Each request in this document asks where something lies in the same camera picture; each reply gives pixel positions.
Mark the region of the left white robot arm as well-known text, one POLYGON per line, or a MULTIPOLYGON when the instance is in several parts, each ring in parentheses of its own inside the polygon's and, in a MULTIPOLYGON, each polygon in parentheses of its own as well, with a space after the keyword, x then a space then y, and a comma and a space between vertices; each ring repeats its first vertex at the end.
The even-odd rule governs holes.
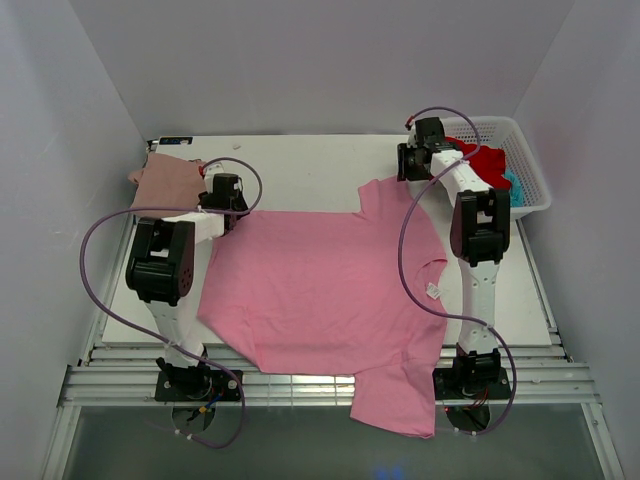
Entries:
POLYGON ((183 368, 177 386, 194 400, 212 387, 210 372, 198 366, 205 355, 196 326, 205 274, 197 267, 208 264, 214 240, 229 233, 248 209, 238 175, 207 174, 205 185, 201 212, 139 220, 125 272, 128 288, 169 341, 160 365, 183 368))

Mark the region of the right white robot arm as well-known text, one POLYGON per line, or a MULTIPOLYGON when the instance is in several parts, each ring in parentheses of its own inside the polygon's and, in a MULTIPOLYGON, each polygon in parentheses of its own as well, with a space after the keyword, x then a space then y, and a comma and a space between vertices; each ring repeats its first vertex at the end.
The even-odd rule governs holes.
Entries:
POLYGON ((481 179, 465 154, 445 135, 437 117, 409 119, 408 140, 397 147, 399 181, 444 186, 453 206, 450 247, 462 280, 462 322, 452 366, 433 372, 438 400, 507 398, 510 387, 494 335, 495 290, 510 244, 510 197, 481 179))

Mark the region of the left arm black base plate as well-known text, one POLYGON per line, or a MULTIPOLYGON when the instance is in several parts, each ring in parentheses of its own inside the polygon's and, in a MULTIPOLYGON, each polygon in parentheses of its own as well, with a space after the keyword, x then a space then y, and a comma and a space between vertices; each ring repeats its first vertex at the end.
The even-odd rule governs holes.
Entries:
POLYGON ((174 367, 167 364, 161 369, 156 383, 154 400, 157 402, 203 402, 239 401, 238 384, 242 383, 244 372, 233 370, 233 378, 221 370, 207 367, 174 367))

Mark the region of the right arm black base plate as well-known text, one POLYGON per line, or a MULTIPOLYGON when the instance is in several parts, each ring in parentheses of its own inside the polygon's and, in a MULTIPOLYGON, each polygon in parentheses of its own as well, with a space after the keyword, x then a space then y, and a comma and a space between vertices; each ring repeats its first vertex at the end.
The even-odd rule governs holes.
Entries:
POLYGON ((497 349, 490 353, 458 353, 451 367, 437 367, 433 372, 437 400, 507 400, 511 386, 497 349))

